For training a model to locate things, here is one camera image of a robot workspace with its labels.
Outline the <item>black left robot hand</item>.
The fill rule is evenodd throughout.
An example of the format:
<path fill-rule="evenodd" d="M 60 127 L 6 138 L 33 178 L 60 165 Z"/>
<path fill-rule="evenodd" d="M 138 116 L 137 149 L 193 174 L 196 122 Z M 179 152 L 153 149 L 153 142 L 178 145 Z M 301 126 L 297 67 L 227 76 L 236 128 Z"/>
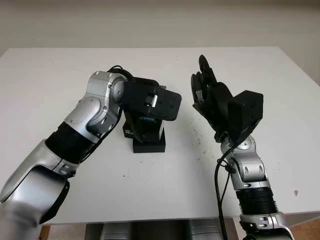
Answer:
<path fill-rule="evenodd" d="M 136 112 L 124 111 L 125 123 L 122 127 L 124 136 L 129 139 L 135 139 L 139 143 L 145 141 L 143 121 L 141 115 Z"/>

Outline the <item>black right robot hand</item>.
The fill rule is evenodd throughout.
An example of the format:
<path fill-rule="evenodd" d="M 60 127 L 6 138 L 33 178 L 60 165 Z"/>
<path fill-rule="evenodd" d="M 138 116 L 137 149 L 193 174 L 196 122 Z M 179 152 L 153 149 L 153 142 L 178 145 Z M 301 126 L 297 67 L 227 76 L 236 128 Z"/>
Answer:
<path fill-rule="evenodd" d="M 213 69 L 204 55 L 198 59 L 199 69 L 191 75 L 193 107 L 215 131 L 214 140 L 221 143 L 228 134 L 228 101 L 232 94 L 228 87 L 218 82 Z"/>

